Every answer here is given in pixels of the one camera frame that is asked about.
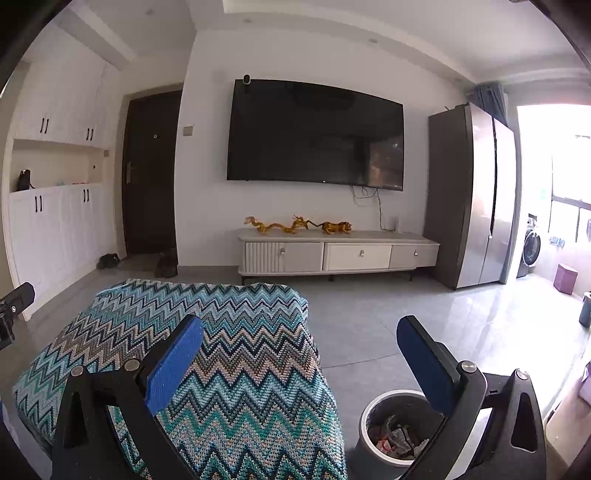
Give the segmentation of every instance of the black tv screen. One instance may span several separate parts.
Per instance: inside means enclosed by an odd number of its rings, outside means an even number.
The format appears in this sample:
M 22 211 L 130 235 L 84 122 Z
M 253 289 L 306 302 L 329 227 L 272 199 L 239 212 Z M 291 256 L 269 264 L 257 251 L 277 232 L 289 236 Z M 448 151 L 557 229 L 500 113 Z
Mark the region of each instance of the black tv screen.
M 288 180 L 402 190 L 402 105 L 312 83 L 234 84 L 228 180 Z

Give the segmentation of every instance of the washing machine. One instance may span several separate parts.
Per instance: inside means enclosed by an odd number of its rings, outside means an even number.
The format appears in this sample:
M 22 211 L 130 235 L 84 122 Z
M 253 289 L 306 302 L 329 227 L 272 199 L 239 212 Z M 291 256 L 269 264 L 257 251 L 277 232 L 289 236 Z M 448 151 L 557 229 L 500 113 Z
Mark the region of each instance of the washing machine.
M 519 270 L 517 271 L 517 278 L 525 277 L 530 272 L 530 268 L 535 265 L 536 260 L 538 260 L 538 257 L 540 256 L 542 240 L 535 231 L 536 220 L 536 215 L 528 215 L 527 231 L 525 233 L 525 241 L 523 243 L 523 251 L 521 254 Z

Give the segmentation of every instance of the white cabinet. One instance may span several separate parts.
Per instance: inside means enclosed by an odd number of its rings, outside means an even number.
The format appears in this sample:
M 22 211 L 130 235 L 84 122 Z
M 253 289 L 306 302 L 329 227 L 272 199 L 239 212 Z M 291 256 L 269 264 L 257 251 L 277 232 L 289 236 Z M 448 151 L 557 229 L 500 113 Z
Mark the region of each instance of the white cabinet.
M 109 148 L 117 70 L 53 24 L 28 54 L 15 138 Z
M 35 288 L 36 308 L 94 269 L 113 244 L 100 184 L 9 195 L 10 237 L 18 281 Z

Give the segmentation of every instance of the purple storage ottoman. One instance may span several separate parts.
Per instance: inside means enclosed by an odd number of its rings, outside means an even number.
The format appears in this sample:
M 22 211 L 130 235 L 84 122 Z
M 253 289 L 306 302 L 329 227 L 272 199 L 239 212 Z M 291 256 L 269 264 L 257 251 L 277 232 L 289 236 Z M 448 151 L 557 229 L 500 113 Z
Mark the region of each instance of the purple storage ottoman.
M 579 275 L 579 272 L 574 268 L 570 268 L 562 263 L 559 263 L 558 268 L 556 269 L 556 276 L 554 278 L 554 287 L 556 290 L 561 291 L 562 293 L 572 295 L 574 283 L 577 281 L 577 275 Z

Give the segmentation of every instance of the white tv stand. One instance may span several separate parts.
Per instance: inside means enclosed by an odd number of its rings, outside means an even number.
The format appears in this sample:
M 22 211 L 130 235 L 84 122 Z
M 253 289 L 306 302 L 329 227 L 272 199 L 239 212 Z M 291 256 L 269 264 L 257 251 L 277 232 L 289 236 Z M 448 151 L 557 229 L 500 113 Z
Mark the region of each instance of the white tv stand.
M 320 229 L 295 235 L 255 228 L 238 232 L 242 242 L 242 277 L 332 275 L 414 270 L 433 267 L 439 244 L 414 233 L 353 231 L 326 235 Z

